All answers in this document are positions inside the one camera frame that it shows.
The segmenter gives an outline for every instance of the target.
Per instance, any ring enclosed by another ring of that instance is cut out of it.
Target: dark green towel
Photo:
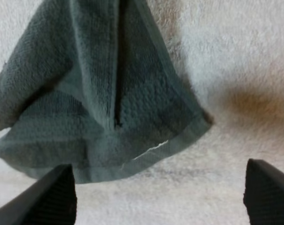
[[[145,0],[45,0],[0,73],[0,157],[40,178],[131,176],[210,127]]]

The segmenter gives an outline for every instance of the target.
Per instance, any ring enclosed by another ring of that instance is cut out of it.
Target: white carpet
[[[0,70],[39,2],[0,0]],[[284,172],[284,0],[148,2],[215,125],[130,179],[77,186],[77,224],[246,225],[248,158]],[[0,206],[32,182],[0,160]]]

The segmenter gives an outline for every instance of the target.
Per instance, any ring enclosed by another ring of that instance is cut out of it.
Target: brown stain
[[[284,95],[256,88],[231,89],[225,101],[231,113],[248,119],[252,125],[284,125]]]

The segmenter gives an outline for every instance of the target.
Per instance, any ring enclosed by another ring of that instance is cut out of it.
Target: beige carpet
[[[39,2],[0,0],[0,70]],[[77,186],[77,224],[246,225],[248,158],[284,171],[284,0],[148,2],[215,126],[130,179]],[[32,182],[0,160],[0,206]]]

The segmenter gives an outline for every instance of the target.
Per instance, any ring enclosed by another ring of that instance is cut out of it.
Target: terry cloth
[[[138,173],[210,127],[145,0],[45,0],[0,73],[0,158],[77,183]]]

